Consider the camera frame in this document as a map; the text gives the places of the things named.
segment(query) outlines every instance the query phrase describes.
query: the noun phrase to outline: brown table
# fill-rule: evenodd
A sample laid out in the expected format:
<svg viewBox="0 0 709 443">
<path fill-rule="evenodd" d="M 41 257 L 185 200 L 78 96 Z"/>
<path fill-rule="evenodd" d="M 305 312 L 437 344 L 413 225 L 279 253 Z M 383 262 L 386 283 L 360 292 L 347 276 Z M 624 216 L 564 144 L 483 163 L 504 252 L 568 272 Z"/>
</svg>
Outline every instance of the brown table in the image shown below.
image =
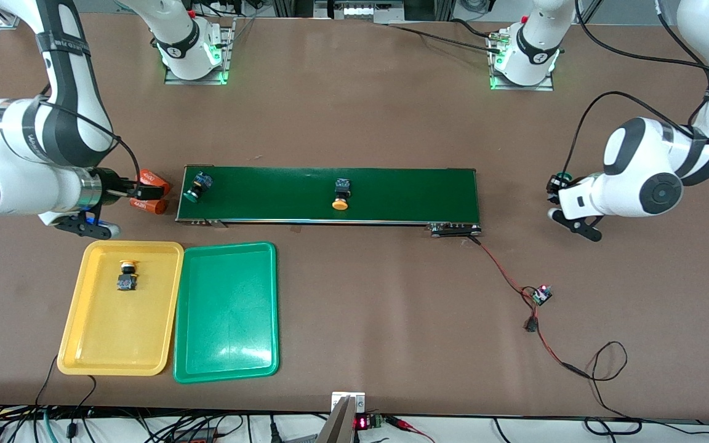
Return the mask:
<svg viewBox="0 0 709 443">
<path fill-rule="evenodd" d="M 543 187 L 580 113 L 620 89 L 683 121 L 701 98 L 692 68 L 609 54 L 566 38 L 553 93 L 492 92 L 476 51 L 371 23 L 258 20 L 226 87 L 164 86 L 135 16 L 84 15 L 100 92 L 143 166 L 178 183 L 186 163 L 233 166 L 476 168 L 483 241 L 521 284 L 554 284 L 540 310 L 564 360 L 585 365 L 621 340 L 630 362 L 603 384 L 632 415 L 709 420 L 709 182 L 672 213 L 608 218 L 594 244 L 546 217 Z M 477 43 L 451 23 L 426 31 Z M 618 47 L 682 56 L 661 28 L 594 27 Z M 46 75 L 25 27 L 0 35 L 0 97 L 29 97 Z M 600 168 L 611 132 L 636 115 L 621 98 L 594 110 L 572 163 Z M 103 163 L 131 174 L 124 152 Z M 178 191 L 172 193 L 175 202 Z M 526 306 L 483 250 L 417 228 L 175 224 L 126 202 L 106 208 L 124 239 L 185 247 L 272 241 L 279 254 L 281 369 L 269 378 L 180 385 L 100 377 L 96 405 L 326 410 L 362 390 L 386 412 L 603 415 L 588 384 L 521 326 Z M 28 404 L 56 354 L 89 239 L 0 217 L 0 404 Z M 44 401 L 76 404 L 84 377 L 55 372 Z"/>
</svg>

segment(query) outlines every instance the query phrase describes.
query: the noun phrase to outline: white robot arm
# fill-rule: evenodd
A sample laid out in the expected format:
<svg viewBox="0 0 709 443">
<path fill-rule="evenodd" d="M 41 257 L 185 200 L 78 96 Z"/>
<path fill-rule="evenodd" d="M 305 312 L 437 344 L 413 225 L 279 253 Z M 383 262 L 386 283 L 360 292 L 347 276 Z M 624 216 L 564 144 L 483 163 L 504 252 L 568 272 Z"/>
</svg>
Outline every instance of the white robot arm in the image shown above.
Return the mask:
<svg viewBox="0 0 709 443">
<path fill-rule="evenodd" d="M 161 192 L 96 167 L 114 143 L 75 5 L 0 0 L 0 9 L 34 31 L 51 84 L 47 103 L 42 96 L 0 99 L 0 214 L 39 214 L 46 225 L 110 238 L 98 224 L 102 205 L 121 196 L 159 199 Z"/>
<path fill-rule="evenodd" d="M 678 25 L 709 63 L 709 0 L 683 0 Z M 585 219 L 603 215 L 649 217 L 678 204 L 684 186 L 709 179 L 709 88 L 690 128 L 693 137 L 666 122 L 634 118 L 613 132 L 603 154 L 603 172 L 569 182 L 552 177 L 552 220 L 593 241 L 601 234 Z"/>
<path fill-rule="evenodd" d="M 155 37 L 163 64 L 186 81 L 203 78 L 222 64 L 220 25 L 191 18 L 178 0 L 120 0 L 141 16 Z"/>
<path fill-rule="evenodd" d="M 546 78 L 559 56 L 559 45 L 574 19 L 574 0 L 534 0 L 526 18 L 513 23 L 500 34 L 507 42 L 498 42 L 502 51 L 494 68 L 509 81 L 532 86 Z"/>
</svg>

